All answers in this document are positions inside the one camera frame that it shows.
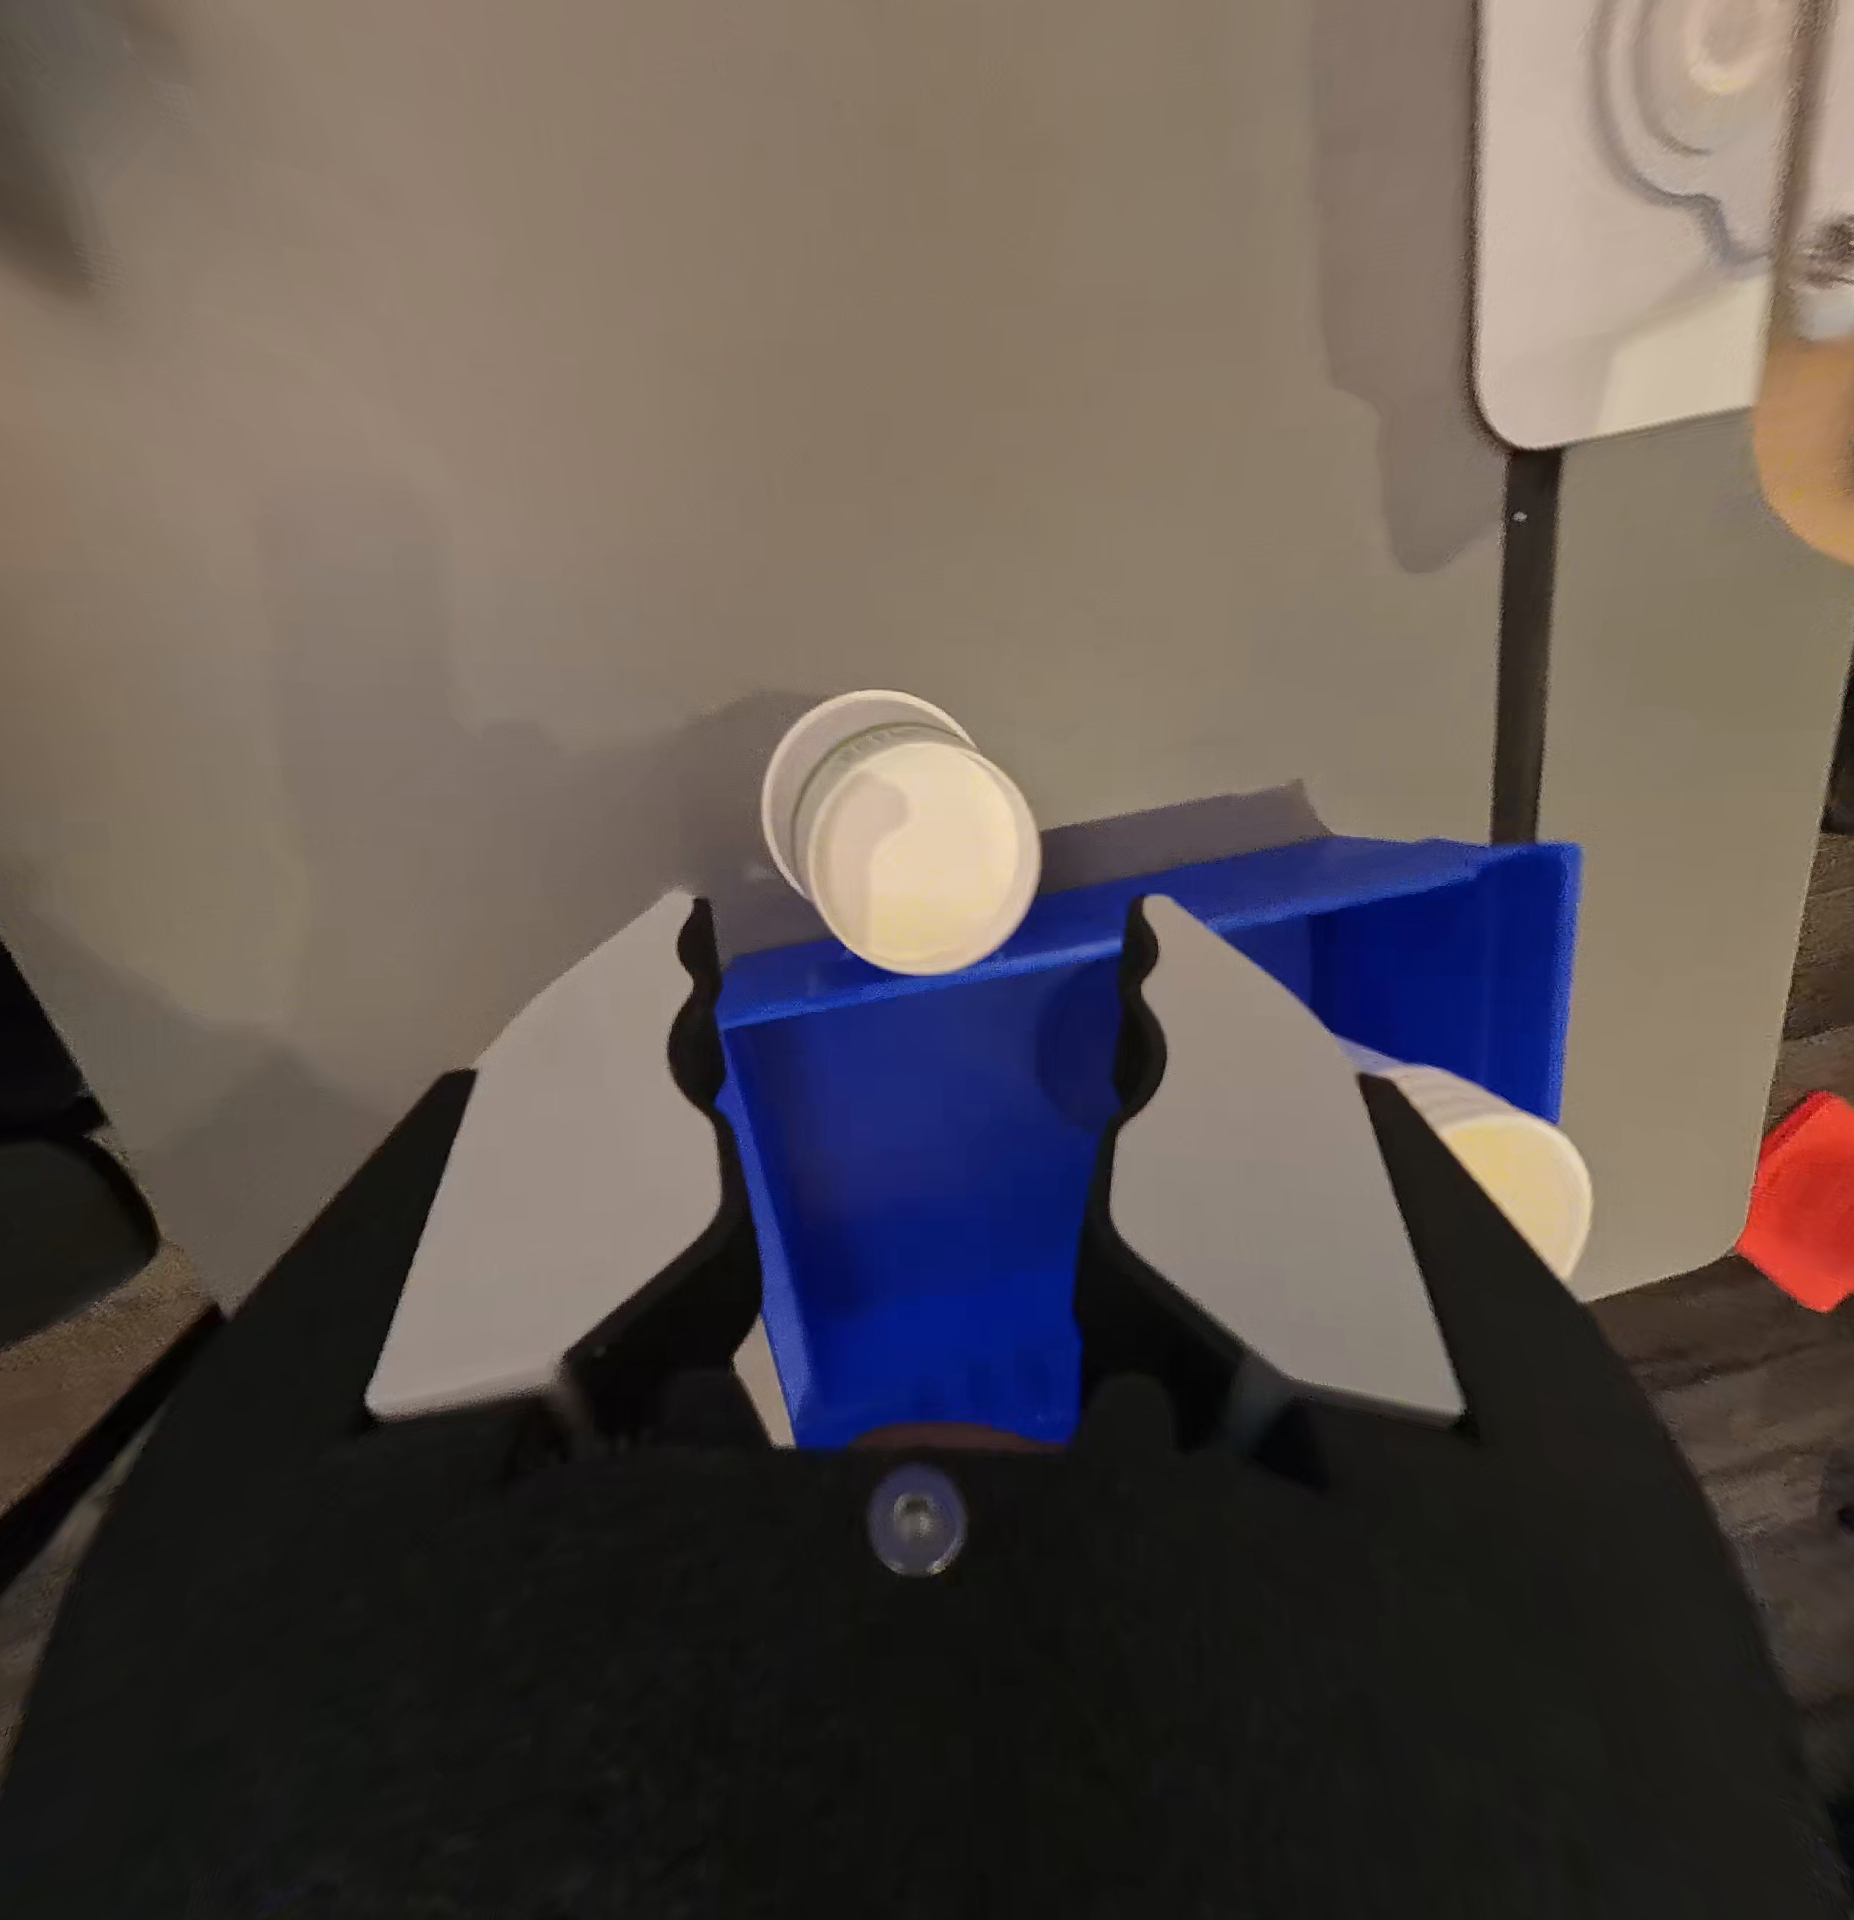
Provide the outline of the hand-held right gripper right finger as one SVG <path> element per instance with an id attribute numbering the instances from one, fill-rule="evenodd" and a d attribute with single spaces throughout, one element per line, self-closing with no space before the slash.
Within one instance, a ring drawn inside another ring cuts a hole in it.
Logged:
<path id="1" fill-rule="evenodd" d="M 1465 1390 L 1343 1043 L 1167 894 L 1131 905 L 1114 989 L 1082 1414 L 1144 1380 L 1185 1450 L 1261 1451 L 1301 1404 L 1453 1427 Z"/>

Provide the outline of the stack of white paper cups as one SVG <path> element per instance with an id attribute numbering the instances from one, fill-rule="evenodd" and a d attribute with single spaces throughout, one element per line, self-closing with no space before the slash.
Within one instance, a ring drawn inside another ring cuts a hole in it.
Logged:
<path id="1" fill-rule="evenodd" d="M 1357 1072 L 1399 1088 L 1554 1278 L 1569 1280 L 1593 1231 L 1593 1175 L 1560 1126 L 1456 1072 L 1337 1043 Z"/>

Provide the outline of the white sign stand base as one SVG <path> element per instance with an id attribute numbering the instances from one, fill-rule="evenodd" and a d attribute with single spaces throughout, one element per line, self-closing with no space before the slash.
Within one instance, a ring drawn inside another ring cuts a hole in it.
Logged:
<path id="1" fill-rule="evenodd" d="M 1473 393 L 1518 447 L 1750 407 L 1799 2 L 1476 2 Z"/>

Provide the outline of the blue plastic bin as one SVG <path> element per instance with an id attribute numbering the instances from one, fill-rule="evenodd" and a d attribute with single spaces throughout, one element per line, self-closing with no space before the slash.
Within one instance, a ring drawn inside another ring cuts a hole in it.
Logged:
<path id="1" fill-rule="evenodd" d="M 1114 1113 L 1131 897 L 1167 894 L 1349 1043 L 1560 1116 L 1584 854 L 1321 836 L 1045 894 L 985 964 L 833 937 L 722 967 L 722 1113 L 795 1444 L 1078 1421 L 1072 1275 Z"/>

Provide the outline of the white paper cup green band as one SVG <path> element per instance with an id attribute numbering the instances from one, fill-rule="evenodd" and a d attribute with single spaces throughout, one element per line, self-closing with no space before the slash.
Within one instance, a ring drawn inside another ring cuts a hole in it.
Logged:
<path id="1" fill-rule="evenodd" d="M 773 747 L 759 827 L 780 875 L 877 969 L 960 973 L 1028 915 L 1042 833 L 1021 789 L 937 704 L 858 689 Z"/>

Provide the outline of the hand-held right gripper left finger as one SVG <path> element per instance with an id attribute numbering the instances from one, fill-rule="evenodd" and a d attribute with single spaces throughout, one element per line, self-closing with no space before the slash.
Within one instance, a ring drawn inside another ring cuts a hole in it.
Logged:
<path id="1" fill-rule="evenodd" d="M 390 1423 L 571 1400 L 650 1427 L 687 1375 L 762 1423 L 762 1260 L 720 1108 L 714 908 L 665 894 L 474 1061 L 363 1407 Z"/>

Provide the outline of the orange traffic cone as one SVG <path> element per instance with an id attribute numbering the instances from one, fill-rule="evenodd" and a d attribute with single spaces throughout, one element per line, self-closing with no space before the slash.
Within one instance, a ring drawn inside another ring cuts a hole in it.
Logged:
<path id="1" fill-rule="evenodd" d="M 1854 1107 L 1811 1092 L 1762 1141 L 1731 1252 L 1814 1312 L 1854 1300 Z"/>

